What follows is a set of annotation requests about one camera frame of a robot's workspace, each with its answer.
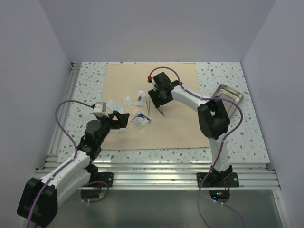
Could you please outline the steel tweezers diagonal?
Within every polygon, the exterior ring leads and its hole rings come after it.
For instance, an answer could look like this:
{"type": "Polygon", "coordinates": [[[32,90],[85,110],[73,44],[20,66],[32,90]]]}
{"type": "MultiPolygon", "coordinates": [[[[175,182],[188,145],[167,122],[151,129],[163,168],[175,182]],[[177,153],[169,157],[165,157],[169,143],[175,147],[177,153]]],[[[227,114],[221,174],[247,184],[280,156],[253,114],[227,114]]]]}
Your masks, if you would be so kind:
{"type": "Polygon", "coordinates": [[[162,116],[165,116],[165,115],[164,115],[164,112],[162,111],[162,109],[161,109],[160,107],[158,107],[157,109],[158,109],[158,111],[161,113],[162,116]]]}

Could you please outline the steel tweezers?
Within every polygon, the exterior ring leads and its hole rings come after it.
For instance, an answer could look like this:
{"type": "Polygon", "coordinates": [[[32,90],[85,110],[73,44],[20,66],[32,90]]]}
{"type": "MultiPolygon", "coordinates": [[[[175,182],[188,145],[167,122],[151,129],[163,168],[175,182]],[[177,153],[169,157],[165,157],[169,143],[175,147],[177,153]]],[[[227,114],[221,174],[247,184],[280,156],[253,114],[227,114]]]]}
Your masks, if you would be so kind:
{"type": "Polygon", "coordinates": [[[150,115],[150,97],[149,96],[146,97],[146,107],[147,107],[147,113],[149,116],[150,115]]]}

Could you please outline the long white printed packet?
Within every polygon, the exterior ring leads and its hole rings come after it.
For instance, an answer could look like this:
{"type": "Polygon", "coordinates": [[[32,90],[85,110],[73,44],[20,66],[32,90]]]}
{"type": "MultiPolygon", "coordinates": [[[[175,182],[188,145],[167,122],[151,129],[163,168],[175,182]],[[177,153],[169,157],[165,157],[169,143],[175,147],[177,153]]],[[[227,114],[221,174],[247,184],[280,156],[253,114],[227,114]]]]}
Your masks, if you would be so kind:
{"type": "Polygon", "coordinates": [[[122,108],[120,105],[118,105],[116,102],[114,102],[113,100],[109,100],[106,103],[106,106],[111,109],[112,111],[118,111],[120,114],[122,114],[125,109],[122,108]]]}

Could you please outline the white pouch dark item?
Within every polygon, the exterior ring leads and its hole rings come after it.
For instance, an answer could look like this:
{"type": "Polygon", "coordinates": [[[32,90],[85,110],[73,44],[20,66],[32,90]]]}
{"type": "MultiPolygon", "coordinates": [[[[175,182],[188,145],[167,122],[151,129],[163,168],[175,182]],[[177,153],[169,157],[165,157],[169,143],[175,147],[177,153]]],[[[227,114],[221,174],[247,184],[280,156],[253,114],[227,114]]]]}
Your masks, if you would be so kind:
{"type": "Polygon", "coordinates": [[[143,106],[144,102],[145,102],[145,99],[146,99],[146,93],[144,91],[139,91],[137,100],[135,102],[135,105],[136,106],[143,106]]]}

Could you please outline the blue white gauze packet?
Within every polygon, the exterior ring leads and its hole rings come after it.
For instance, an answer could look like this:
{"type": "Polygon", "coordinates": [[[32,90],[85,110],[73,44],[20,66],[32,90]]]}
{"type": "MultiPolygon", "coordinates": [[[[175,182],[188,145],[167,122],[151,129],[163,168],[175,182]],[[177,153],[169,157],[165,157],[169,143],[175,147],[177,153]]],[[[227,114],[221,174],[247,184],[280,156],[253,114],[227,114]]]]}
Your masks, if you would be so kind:
{"type": "Polygon", "coordinates": [[[151,123],[151,119],[143,113],[137,113],[132,119],[131,124],[139,130],[144,129],[151,123]]]}

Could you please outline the stainless steel tray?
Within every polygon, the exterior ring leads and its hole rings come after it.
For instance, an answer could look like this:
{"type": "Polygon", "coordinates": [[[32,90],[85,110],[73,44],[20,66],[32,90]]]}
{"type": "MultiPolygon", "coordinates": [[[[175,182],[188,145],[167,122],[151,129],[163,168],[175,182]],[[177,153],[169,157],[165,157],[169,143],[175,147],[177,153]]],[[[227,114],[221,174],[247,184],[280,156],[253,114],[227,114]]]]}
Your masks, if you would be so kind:
{"type": "MultiPolygon", "coordinates": [[[[227,100],[233,101],[236,104],[239,104],[244,98],[244,95],[238,90],[226,84],[220,84],[213,93],[212,97],[225,98],[227,100]]],[[[228,116],[231,118],[233,113],[237,110],[237,108],[228,101],[223,101],[223,104],[227,111],[228,116]]]]}

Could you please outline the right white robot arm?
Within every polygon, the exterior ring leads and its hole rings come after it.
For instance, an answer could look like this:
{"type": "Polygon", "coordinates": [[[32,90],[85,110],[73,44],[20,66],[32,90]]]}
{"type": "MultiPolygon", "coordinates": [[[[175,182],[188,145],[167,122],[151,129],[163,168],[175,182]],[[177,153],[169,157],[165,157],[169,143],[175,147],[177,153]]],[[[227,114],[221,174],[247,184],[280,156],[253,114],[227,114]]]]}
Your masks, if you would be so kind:
{"type": "Polygon", "coordinates": [[[233,172],[228,160],[227,145],[224,142],[230,119],[222,100],[218,97],[204,97],[188,90],[182,82],[172,82],[164,72],[154,77],[148,76],[147,81],[153,86],[148,94],[155,108],[159,109],[171,101],[177,101],[197,112],[199,128],[209,139],[213,164],[211,180],[219,187],[227,183],[228,176],[233,172]]]}

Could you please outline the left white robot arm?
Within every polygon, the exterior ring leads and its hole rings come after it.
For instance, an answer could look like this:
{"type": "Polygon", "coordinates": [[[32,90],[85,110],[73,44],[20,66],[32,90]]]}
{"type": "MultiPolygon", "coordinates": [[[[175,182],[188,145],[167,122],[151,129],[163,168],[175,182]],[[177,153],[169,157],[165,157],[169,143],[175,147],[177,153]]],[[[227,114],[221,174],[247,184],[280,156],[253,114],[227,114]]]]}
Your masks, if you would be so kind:
{"type": "Polygon", "coordinates": [[[126,128],[129,113],[113,111],[87,123],[76,153],[47,175],[27,181],[17,214],[42,228],[55,218],[59,206],[82,186],[98,183],[97,167],[92,162],[111,130],[126,128]]]}

